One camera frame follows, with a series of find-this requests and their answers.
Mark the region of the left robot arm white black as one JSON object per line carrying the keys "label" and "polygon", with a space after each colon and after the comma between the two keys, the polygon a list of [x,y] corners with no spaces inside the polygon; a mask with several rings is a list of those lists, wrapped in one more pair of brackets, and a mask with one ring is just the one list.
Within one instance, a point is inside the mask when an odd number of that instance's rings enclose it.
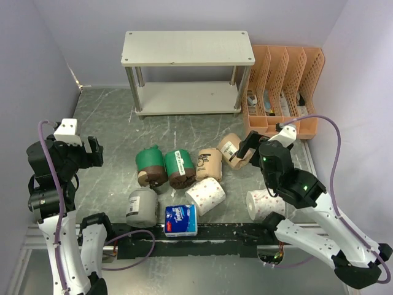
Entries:
{"label": "left robot arm white black", "polygon": [[105,213],[83,219],[76,231],[80,169],[103,165],[103,147],[88,137],[91,151],[57,141],[53,135],[27,150],[34,174],[28,183],[28,208],[42,232],[50,261],[54,294],[107,294],[102,277],[102,248],[115,237]]}

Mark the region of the blue Tempo tissue pack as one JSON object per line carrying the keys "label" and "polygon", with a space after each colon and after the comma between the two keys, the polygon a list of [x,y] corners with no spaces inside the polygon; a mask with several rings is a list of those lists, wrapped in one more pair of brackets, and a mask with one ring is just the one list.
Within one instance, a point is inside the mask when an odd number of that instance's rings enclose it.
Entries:
{"label": "blue Tempo tissue pack", "polygon": [[165,208],[164,233],[167,237],[193,237],[198,233],[195,205],[176,205]]}

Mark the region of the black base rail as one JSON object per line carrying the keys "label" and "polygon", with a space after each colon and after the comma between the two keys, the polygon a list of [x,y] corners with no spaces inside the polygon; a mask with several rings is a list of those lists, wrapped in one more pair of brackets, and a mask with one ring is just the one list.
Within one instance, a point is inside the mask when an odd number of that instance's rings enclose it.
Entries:
{"label": "black base rail", "polygon": [[147,233],[129,235],[106,247],[110,253],[117,247],[118,259],[136,259],[151,251],[152,257],[187,256],[239,256],[241,258],[272,258],[279,249],[278,240],[261,224],[254,223],[213,223],[198,225],[194,237],[169,238],[164,234],[163,225],[149,229]]}

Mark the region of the white dotted paper roll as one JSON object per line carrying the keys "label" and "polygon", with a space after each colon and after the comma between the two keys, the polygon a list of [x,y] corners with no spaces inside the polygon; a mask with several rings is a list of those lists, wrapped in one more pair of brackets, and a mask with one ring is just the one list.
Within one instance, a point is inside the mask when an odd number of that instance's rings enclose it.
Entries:
{"label": "white dotted paper roll", "polygon": [[188,189],[185,197],[192,205],[195,205],[198,215],[203,216],[222,203],[226,199],[226,194],[219,182],[209,177]]}
{"label": "white dotted paper roll", "polygon": [[271,197],[266,189],[248,191],[246,205],[249,217],[254,222],[262,222],[272,212],[284,216],[286,211],[283,199]]}

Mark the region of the white dotted paper roll centre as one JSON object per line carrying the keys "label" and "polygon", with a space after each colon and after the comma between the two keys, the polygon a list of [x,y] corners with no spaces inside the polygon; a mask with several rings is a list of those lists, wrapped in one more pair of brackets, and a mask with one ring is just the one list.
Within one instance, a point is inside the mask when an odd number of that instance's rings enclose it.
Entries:
{"label": "white dotted paper roll centre", "polygon": [[219,182],[209,177],[188,189],[185,197],[192,205],[195,205],[198,215],[203,216],[222,203],[226,199],[226,194]]}

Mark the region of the beige two-tier shelf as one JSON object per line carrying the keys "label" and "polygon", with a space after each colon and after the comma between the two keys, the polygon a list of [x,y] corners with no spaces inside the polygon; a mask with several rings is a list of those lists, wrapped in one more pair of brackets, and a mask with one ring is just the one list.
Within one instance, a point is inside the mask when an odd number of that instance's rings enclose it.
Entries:
{"label": "beige two-tier shelf", "polygon": [[[136,115],[238,114],[255,57],[247,31],[127,31],[121,64]],[[230,80],[146,82],[144,67],[230,66]]]}

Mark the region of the orange plastic file organizer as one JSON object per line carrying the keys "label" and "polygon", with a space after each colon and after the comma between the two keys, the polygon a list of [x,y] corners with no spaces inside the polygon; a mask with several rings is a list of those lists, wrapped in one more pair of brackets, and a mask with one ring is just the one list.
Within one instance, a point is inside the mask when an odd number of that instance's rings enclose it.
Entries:
{"label": "orange plastic file organizer", "polygon": [[265,136],[277,133],[276,124],[301,117],[297,137],[310,140],[317,133],[313,94],[325,63],[319,47],[253,45],[255,64],[243,96],[244,129]]}

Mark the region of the green brown paper roll labelled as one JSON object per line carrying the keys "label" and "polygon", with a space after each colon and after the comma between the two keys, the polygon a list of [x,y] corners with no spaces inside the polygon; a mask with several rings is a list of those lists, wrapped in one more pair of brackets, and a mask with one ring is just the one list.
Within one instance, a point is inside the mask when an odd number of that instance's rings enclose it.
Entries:
{"label": "green brown paper roll labelled", "polygon": [[176,190],[190,187],[196,181],[196,169],[190,154],[177,149],[164,156],[169,185]]}

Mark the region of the white dotted paper roll right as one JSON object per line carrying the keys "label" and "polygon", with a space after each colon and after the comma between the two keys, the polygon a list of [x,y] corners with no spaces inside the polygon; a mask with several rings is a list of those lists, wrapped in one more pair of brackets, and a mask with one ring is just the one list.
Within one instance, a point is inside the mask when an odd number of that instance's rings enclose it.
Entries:
{"label": "white dotted paper roll right", "polygon": [[254,222],[262,222],[272,212],[284,216],[286,211],[283,199],[271,197],[266,189],[248,191],[246,205],[249,217]]}

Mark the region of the tan cartoon paper roll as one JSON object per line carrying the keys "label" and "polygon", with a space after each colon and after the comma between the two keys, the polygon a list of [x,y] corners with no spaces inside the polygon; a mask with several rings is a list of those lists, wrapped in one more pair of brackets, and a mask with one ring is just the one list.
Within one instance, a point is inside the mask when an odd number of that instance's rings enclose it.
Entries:
{"label": "tan cartoon paper roll", "polygon": [[214,178],[218,182],[222,180],[222,154],[217,148],[202,149],[198,153],[196,180],[205,178]]}

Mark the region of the grey wrapped paper roll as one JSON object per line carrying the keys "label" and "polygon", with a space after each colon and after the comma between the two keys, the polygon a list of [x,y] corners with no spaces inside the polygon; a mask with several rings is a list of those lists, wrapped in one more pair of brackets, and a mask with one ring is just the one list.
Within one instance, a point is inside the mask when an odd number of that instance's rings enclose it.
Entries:
{"label": "grey wrapped paper roll", "polygon": [[139,229],[153,227],[157,224],[157,211],[157,193],[148,187],[140,187],[128,197],[126,223]]}

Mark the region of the green brown paper roll left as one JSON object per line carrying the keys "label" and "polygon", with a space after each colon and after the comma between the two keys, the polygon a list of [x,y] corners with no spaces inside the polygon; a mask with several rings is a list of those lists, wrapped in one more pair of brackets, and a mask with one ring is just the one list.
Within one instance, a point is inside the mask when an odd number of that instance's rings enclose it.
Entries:
{"label": "green brown paper roll left", "polygon": [[158,145],[137,153],[138,184],[142,187],[159,187],[168,181],[163,153]]}

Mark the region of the tan barcode paper roll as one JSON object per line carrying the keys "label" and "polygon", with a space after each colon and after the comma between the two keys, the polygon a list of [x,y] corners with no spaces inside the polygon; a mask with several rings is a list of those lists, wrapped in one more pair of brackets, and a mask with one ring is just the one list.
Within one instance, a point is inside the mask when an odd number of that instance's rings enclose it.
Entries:
{"label": "tan barcode paper roll", "polygon": [[229,133],[218,144],[217,149],[221,152],[222,157],[226,163],[234,170],[239,170],[247,165],[253,155],[251,150],[248,150],[243,158],[238,158],[237,152],[241,140],[235,133]]}

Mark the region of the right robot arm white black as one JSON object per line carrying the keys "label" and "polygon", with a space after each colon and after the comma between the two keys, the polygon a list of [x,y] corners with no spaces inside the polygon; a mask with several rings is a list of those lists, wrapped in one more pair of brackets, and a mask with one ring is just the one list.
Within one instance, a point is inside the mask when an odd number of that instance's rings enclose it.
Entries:
{"label": "right robot arm white black", "polygon": [[260,168],[268,193],[309,216],[328,236],[321,237],[272,212],[263,220],[261,239],[270,245],[279,240],[300,248],[331,267],[343,283],[354,289],[381,283],[392,248],[373,241],[346,221],[326,187],[312,173],[294,166],[290,150],[296,137],[293,126],[284,127],[271,138],[251,131],[240,142],[236,156],[242,159],[254,149],[250,163]]}

